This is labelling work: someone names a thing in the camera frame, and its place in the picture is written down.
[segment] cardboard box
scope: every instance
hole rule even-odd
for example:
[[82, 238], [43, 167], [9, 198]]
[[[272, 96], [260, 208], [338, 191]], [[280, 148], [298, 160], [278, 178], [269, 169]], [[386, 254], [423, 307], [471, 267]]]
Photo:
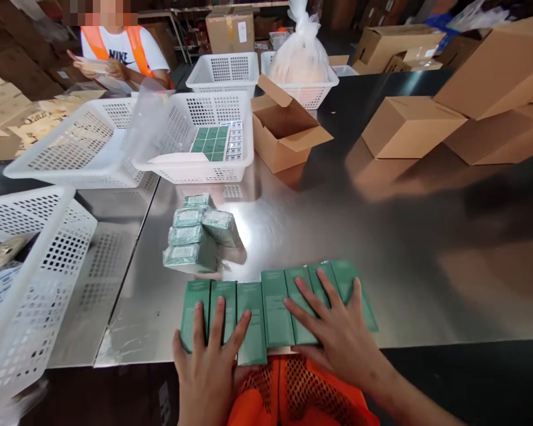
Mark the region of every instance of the cardboard box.
[[480, 120], [533, 98], [533, 17], [492, 29], [434, 100]]
[[360, 60], [366, 65], [358, 67], [364, 74], [381, 73], [393, 55], [415, 47], [435, 46], [444, 35], [442, 31], [423, 24], [366, 28], [352, 60]]
[[511, 164], [533, 156], [533, 104], [469, 120], [444, 143], [468, 164]]
[[251, 99], [255, 150], [272, 173], [306, 162], [312, 147], [333, 139], [292, 96], [260, 75], [265, 95]]
[[451, 38], [437, 61], [442, 62], [444, 68], [458, 69], [489, 33], [490, 29], [471, 30]]
[[385, 98], [361, 134], [379, 159], [419, 159], [468, 119], [428, 96]]
[[206, 25], [213, 53], [255, 51], [252, 8], [231, 7], [214, 10], [207, 15]]

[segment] label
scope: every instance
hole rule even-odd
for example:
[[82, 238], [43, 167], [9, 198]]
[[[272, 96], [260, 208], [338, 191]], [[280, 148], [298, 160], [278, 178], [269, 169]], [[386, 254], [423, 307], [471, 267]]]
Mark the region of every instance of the label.
[[239, 42], [246, 43], [247, 42], [247, 23], [245, 21], [239, 22], [237, 26], [239, 27]]

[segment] stainless steel table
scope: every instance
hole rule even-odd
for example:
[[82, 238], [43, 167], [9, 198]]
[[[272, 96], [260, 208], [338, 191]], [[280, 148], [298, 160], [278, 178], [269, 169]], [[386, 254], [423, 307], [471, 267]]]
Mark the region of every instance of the stainless steel table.
[[193, 276], [164, 268], [162, 250], [183, 196], [201, 192], [235, 215], [246, 249], [225, 252], [216, 279], [251, 281], [262, 269], [349, 258], [382, 348], [533, 339], [533, 159], [473, 186], [469, 167], [442, 147], [433, 151], [440, 163], [415, 166], [393, 183], [360, 181], [347, 163], [384, 96], [433, 95], [448, 76], [342, 79], [317, 112], [335, 139], [315, 147], [302, 167], [273, 175], [255, 157], [240, 184], [162, 179], [95, 366], [173, 360]]

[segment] green product box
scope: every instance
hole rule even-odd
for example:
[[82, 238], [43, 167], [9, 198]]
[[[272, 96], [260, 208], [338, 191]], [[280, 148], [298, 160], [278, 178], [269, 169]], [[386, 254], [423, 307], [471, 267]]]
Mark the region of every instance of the green product box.
[[211, 195], [209, 195], [207, 192], [204, 192], [199, 195], [188, 195], [184, 197], [184, 208], [200, 206], [213, 207], [213, 200], [211, 199]]
[[211, 333], [211, 323], [215, 316], [219, 296], [223, 296], [225, 299], [225, 320], [223, 321], [223, 338], [221, 340], [225, 344], [229, 341], [237, 324], [237, 283], [235, 281], [214, 281], [211, 283], [208, 335]]
[[266, 365], [265, 319], [259, 282], [237, 283], [237, 320], [247, 309], [251, 311], [251, 322], [237, 355], [237, 365]]
[[207, 209], [201, 222], [218, 244], [227, 247], [240, 245], [239, 232], [232, 213]]
[[189, 353], [191, 353], [194, 349], [194, 312], [195, 304], [197, 302], [203, 303], [203, 326], [207, 344], [210, 286], [210, 280], [196, 280], [188, 281], [188, 284], [185, 288], [184, 313], [182, 314], [180, 338], [182, 340], [182, 345], [184, 345], [184, 349], [186, 349], [186, 351]]
[[174, 228], [185, 228], [199, 225], [206, 210], [207, 208], [203, 206], [176, 209], [172, 226]]
[[163, 252], [164, 266], [185, 273], [207, 273], [217, 270], [217, 245], [203, 233], [201, 242], [187, 246], [169, 246]]
[[266, 346], [292, 346], [292, 315], [282, 300], [288, 297], [283, 270], [261, 272], [262, 305], [265, 313]]
[[323, 262], [316, 265], [308, 265], [310, 281], [312, 282], [312, 291], [318, 297], [318, 299], [320, 299], [324, 303], [324, 305], [326, 305], [327, 308], [331, 308], [330, 300], [327, 298], [326, 290], [324, 289], [322, 282], [318, 278], [318, 269], [322, 269], [325, 272], [327, 278], [330, 280], [330, 283], [334, 286], [334, 288], [338, 291], [339, 294], [339, 289], [336, 283], [336, 277], [333, 274], [332, 266], [329, 262]]
[[170, 228], [168, 244], [170, 246], [187, 246], [197, 244], [205, 237], [206, 231], [201, 225], [185, 228]]
[[[306, 286], [310, 290], [312, 290], [312, 284], [310, 283], [308, 268], [306, 266], [288, 268], [284, 270], [284, 274], [286, 275], [286, 288], [288, 290], [288, 297], [292, 299], [294, 303], [304, 309], [307, 313], [315, 317], [316, 314], [314, 310], [308, 304], [306, 299], [304, 299], [304, 296], [302, 295], [302, 293], [300, 293], [300, 290], [298, 289], [298, 287], [296, 287], [296, 283], [294, 281], [297, 277], [301, 277], [304, 282], [306, 282]], [[294, 329], [294, 341], [297, 345], [318, 343], [318, 339], [316, 338], [316, 336], [314, 336], [308, 329], [306, 329], [306, 327], [304, 327], [293, 315], [291, 317], [292, 327]]]
[[[331, 260], [330, 264], [332, 265], [336, 283], [338, 284], [339, 295], [342, 298], [342, 302], [347, 304], [351, 299], [351, 293], [354, 289], [354, 279], [359, 278], [359, 273], [349, 260]], [[361, 309], [363, 312], [363, 321], [367, 329], [372, 333], [379, 331], [373, 310], [364, 290], [362, 290], [361, 295]]]

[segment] orange mesh vest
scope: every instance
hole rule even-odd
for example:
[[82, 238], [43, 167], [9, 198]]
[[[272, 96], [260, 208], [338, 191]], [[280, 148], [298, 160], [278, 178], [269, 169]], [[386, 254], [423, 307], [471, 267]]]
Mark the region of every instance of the orange mesh vest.
[[[125, 27], [126, 34], [129, 37], [130, 47], [132, 48], [132, 55], [138, 65], [138, 70], [142, 75], [150, 78], [154, 78], [154, 74], [150, 71], [148, 61], [146, 60], [146, 54], [142, 47], [142, 41], [140, 39], [140, 26], [135, 25], [133, 27]], [[81, 31], [91, 46], [91, 50], [95, 54], [98, 60], [108, 60], [108, 52], [105, 48], [105, 44], [102, 42], [101, 29], [99, 27], [81, 27]], [[173, 88], [170, 76], [168, 75], [168, 81], [170, 88]]]
[[302, 357], [269, 357], [239, 388], [228, 426], [377, 426], [359, 389]]

